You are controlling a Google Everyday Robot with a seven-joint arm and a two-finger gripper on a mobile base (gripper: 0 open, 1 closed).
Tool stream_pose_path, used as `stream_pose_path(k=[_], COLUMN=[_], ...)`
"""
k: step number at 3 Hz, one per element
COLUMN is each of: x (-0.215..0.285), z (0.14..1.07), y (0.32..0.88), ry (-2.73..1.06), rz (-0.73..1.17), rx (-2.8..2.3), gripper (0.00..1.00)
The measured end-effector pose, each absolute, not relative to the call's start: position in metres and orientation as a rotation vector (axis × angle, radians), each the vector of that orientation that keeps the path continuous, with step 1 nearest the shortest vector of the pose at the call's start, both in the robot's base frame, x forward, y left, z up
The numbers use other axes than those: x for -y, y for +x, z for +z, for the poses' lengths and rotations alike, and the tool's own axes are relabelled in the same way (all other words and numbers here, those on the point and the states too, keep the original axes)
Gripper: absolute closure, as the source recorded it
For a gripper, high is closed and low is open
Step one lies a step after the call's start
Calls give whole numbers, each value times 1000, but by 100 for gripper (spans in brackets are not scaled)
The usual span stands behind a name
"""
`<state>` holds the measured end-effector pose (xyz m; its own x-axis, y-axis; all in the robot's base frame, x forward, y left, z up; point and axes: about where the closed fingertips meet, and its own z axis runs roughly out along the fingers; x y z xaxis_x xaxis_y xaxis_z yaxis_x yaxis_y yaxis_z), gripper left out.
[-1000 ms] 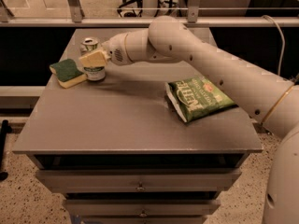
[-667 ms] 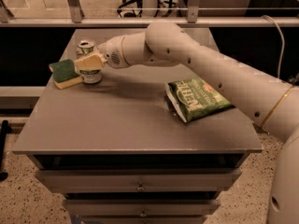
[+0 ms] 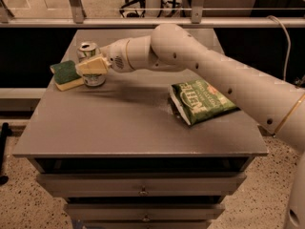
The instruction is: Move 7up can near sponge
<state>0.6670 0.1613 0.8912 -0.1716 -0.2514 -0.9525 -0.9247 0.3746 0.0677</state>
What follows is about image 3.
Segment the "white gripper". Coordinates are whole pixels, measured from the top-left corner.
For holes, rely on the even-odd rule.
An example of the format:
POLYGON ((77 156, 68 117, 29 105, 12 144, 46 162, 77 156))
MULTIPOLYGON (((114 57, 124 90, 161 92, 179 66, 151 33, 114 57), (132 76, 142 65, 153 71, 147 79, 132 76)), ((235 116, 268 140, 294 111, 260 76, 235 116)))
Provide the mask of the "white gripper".
POLYGON ((78 63, 75 68, 79 75, 107 74, 110 67, 118 73, 128 73, 130 64, 127 58, 129 39, 120 39, 108 46, 101 47, 103 54, 78 63))

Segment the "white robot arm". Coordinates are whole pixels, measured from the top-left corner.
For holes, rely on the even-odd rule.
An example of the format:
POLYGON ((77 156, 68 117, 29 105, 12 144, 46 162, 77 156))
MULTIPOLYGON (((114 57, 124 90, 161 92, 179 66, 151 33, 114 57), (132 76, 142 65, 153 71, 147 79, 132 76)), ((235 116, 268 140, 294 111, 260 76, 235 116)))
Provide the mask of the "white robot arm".
POLYGON ((305 229, 305 90, 210 50, 175 24, 151 34, 118 40, 76 65, 84 74, 109 69, 129 73, 147 69, 188 69, 210 83, 268 133, 301 153, 287 206, 284 229, 305 229))

